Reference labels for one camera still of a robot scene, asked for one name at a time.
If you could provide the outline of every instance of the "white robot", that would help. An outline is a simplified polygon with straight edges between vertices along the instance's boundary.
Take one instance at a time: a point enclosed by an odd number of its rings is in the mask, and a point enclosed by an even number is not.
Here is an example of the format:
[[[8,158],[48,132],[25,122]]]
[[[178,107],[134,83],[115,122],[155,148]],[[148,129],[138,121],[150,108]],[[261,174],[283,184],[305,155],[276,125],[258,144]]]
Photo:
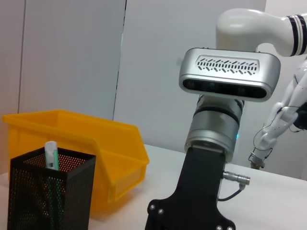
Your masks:
[[[262,43],[271,43],[276,51],[290,57],[307,53],[307,13],[275,17],[260,11],[233,9],[223,13],[217,24],[220,49],[255,51]],[[296,120],[296,112],[307,102],[307,60],[297,68],[283,100],[274,105],[260,131],[260,141],[251,153],[252,168],[264,167],[277,138]]]

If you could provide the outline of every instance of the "yellow storage bin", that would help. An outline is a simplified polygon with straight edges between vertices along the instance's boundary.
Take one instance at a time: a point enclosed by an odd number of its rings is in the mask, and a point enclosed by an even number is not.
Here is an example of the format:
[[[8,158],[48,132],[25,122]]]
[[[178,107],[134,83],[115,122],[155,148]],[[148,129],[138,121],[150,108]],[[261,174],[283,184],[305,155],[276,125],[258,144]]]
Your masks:
[[[100,213],[144,180],[149,159],[136,126],[63,110],[3,116],[9,159],[53,140],[96,155],[91,212]]]

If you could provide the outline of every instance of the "white table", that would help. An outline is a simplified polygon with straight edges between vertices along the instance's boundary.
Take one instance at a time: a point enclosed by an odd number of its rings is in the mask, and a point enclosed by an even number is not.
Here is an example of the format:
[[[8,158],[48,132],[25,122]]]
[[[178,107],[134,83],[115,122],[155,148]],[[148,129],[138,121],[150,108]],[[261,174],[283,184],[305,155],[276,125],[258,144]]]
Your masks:
[[[153,199],[169,197],[175,190],[185,154],[146,146],[150,158],[145,181],[134,188],[110,215],[90,219],[90,230],[143,230],[147,206]],[[237,230],[307,229],[307,182],[268,172],[229,164],[226,170],[251,177],[250,186],[235,198],[219,202],[222,215]],[[6,229],[9,183],[0,175],[0,230]],[[238,189],[235,182],[223,180],[220,197]]]

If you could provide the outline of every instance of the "pen holder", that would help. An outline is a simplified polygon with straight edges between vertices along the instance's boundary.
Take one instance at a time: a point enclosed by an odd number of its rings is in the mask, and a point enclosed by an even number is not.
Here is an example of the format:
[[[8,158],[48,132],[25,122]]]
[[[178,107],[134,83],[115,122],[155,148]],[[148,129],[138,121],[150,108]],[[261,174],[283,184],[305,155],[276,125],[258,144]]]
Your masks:
[[[87,230],[96,156],[58,148],[59,171],[44,148],[11,159],[8,230]]]

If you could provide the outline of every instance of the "camera vent grille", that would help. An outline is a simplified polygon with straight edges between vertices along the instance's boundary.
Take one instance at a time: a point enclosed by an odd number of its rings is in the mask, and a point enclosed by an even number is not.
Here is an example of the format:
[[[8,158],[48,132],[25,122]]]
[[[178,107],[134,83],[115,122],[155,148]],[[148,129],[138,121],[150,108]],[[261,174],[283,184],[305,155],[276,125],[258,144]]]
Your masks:
[[[259,71],[258,61],[233,58],[202,56],[197,59],[196,66],[203,71],[241,75],[247,74],[250,76]]]

